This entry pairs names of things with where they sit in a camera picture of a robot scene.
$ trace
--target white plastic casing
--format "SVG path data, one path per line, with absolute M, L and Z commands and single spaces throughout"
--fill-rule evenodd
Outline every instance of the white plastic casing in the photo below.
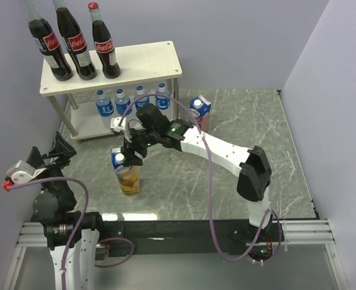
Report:
M 180 142 L 182 152 L 196 154 L 208 159 L 208 153 L 202 141 L 203 136 L 205 136 L 212 152 L 212 161 L 239 177 L 241 171 L 240 163 L 245 163 L 246 159 L 248 159 L 250 155 L 248 153 L 249 148 L 233 145 L 204 132 L 199 134 L 197 128 L 194 127 L 186 131 L 184 134 L 185 139 Z
M 15 184 L 23 184 L 36 178 L 45 170 L 46 168 L 35 169 L 25 161 L 20 160 L 14 166 L 9 168 L 7 176 L 9 176 Z
M 55 285 L 56 290 L 62 290 L 62 257 L 65 246 L 57 246 L 54 251 L 50 251 L 55 270 Z M 80 249 L 81 241 L 75 243 L 73 248 L 70 248 L 65 261 L 65 282 L 67 289 L 79 290 L 80 283 Z
M 73 248 L 69 249 L 65 263 L 66 289 L 94 289 L 95 252 L 99 235 L 98 230 L 82 230 L 81 240 L 75 243 Z M 63 290 L 60 270 L 64 249 L 65 246 L 57 246 L 54 251 L 50 251 L 55 270 L 56 290 Z
M 184 137 L 185 139 L 180 143 L 182 152 L 192 153 L 208 159 L 208 153 L 202 140 L 202 138 L 205 137 L 211 150 L 212 161 L 228 169 L 228 171 L 232 172 L 237 177 L 240 176 L 240 163 L 245 163 L 250 155 L 248 152 L 249 148 L 233 145 L 204 132 L 199 134 L 196 127 L 188 129 L 184 134 Z M 268 188 L 265 190 L 262 201 L 247 201 L 247 205 L 249 223 L 258 227 L 265 212 L 270 209 Z M 262 225 L 263 228 L 267 226 L 270 216 L 271 214 L 268 214 L 265 218 Z
M 110 124 L 111 132 L 113 134 L 124 132 L 124 138 L 126 138 L 126 140 L 131 143 L 130 132 L 126 125 L 127 124 L 126 117 L 124 117 L 122 125 L 119 126 L 121 119 L 122 119 L 122 117 L 116 117 L 116 118 L 111 119 L 111 124 Z

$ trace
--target water bottle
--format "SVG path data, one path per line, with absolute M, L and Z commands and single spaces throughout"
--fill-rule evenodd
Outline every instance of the water bottle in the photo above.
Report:
M 135 95 L 135 107 L 136 110 L 139 111 L 144 105 L 147 105 L 150 103 L 150 98 L 143 98 L 142 100 L 139 100 L 142 96 L 147 95 L 146 92 L 144 91 L 144 88 L 142 86 L 139 86 L 136 88 L 136 95 Z
M 170 96 L 170 92 L 167 90 L 166 86 L 164 83 L 159 84 L 158 90 L 155 92 L 156 94 L 159 95 L 167 95 Z M 170 99 L 166 97 L 160 97 L 156 96 L 155 97 L 155 103 L 157 108 L 162 111 L 162 110 L 167 110 L 169 105 L 170 105 Z
M 113 114 L 113 105 L 111 99 L 106 96 L 106 94 L 101 89 L 96 93 L 98 98 L 96 99 L 95 104 L 98 108 L 99 115 L 103 120 L 104 126 L 110 128 L 110 116 Z
M 116 98 L 115 98 L 116 110 L 120 116 L 123 116 L 124 111 L 130 106 L 130 98 L 124 93 L 122 89 L 116 90 Z M 132 112 L 132 108 L 129 109 L 126 115 L 130 115 Z

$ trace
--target bottle label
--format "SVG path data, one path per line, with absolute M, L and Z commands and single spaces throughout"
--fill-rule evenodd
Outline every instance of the bottle label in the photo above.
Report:
M 51 68 L 59 68 L 59 65 L 53 56 L 44 56 L 44 58 Z
M 88 66 L 92 62 L 88 50 L 83 53 L 76 54 L 76 57 L 80 66 Z
M 146 99 L 142 99 L 141 101 L 136 101 L 135 106 L 136 106 L 136 110 L 139 111 L 144 105 L 147 105 L 150 103 L 150 99 L 146 98 Z
M 120 173 L 124 173 L 128 170 L 130 170 L 131 167 L 124 167 L 123 165 L 119 165 L 116 169 L 115 169 L 115 172 L 120 174 Z
M 96 105 L 96 107 L 98 108 L 98 112 L 102 117 L 109 117 L 113 114 L 113 105 L 111 101 L 104 106 Z
M 115 65 L 116 64 L 115 50 L 113 50 L 113 52 L 109 54 L 109 58 L 110 58 L 110 65 Z
M 50 35 L 43 37 L 43 39 L 49 51 L 55 50 L 60 45 L 59 41 L 57 40 L 56 34 L 53 31 Z
M 116 110 L 118 111 L 118 114 L 120 116 L 123 116 L 124 111 L 127 109 L 128 106 L 130 106 L 130 102 L 128 102 L 127 104 L 116 104 Z M 127 115 L 131 114 L 131 112 L 132 112 L 132 108 L 129 109 Z
M 167 110 L 170 105 L 169 98 L 155 97 L 156 106 L 160 110 Z
M 110 51 L 113 51 L 112 39 L 110 38 L 106 42 L 96 42 L 95 41 L 95 47 L 96 47 L 96 51 L 98 53 L 109 53 Z
M 46 49 L 43 47 L 43 45 L 41 44 L 40 39 L 38 39 L 38 38 L 33 38 L 33 39 L 34 39 L 34 41 L 35 41 L 37 47 L 39 48 L 39 50 L 41 50 L 41 51 L 45 51 L 45 50 L 46 50 Z
M 68 38 L 69 44 L 73 51 L 82 50 L 87 46 L 86 40 L 84 39 L 83 33 L 79 33 L 75 37 Z
M 199 111 L 197 111 L 196 109 L 190 108 L 190 113 L 195 116 L 195 118 L 200 116 Z

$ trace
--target coca-cola label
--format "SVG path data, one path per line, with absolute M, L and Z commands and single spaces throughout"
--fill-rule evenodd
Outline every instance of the coca-cola label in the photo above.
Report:
M 86 40 L 84 39 L 83 33 L 79 33 L 75 37 L 68 38 L 69 44 L 71 44 L 73 51 L 82 50 L 87 46 Z
M 106 42 L 96 42 L 95 41 L 95 47 L 96 47 L 96 51 L 98 53 L 109 53 L 109 52 L 113 51 L 112 39 L 110 38 Z
M 49 51 L 55 50 L 60 45 L 59 41 L 57 40 L 56 34 L 53 31 L 50 35 L 43 37 L 43 39 Z

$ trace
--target gray marble surface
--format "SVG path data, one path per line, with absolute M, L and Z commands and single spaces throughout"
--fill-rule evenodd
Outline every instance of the gray marble surface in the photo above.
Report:
M 79 103 L 91 101 L 92 93 L 76 95 Z M 264 148 L 273 170 L 269 190 L 271 206 L 282 218 L 314 218 L 313 203 L 293 144 L 285 114 L 275 90 L 181 90 L 184 105 L 202 94 L 212 102 L 209 133 L 238 146 Z M 77 154 L 65 176 L 78 178 L 89 189 L 88 211 L 99 211 L 104 219 L 192 220 L 207 219 L 208 161 L 201 157 L 166 149 L 149 148 L 139 167 L 141 192 L 121 193 L 110 160 L 111 149 L 122 145 L 123 137 L 106 137 L 77 144 L 63 132 Z M 248 218 L 247 205 L 236 192 L 237 179 L 214 164 L 212 210 L 216 219 Z M 71 184 L 84 204 L 82 189 Z

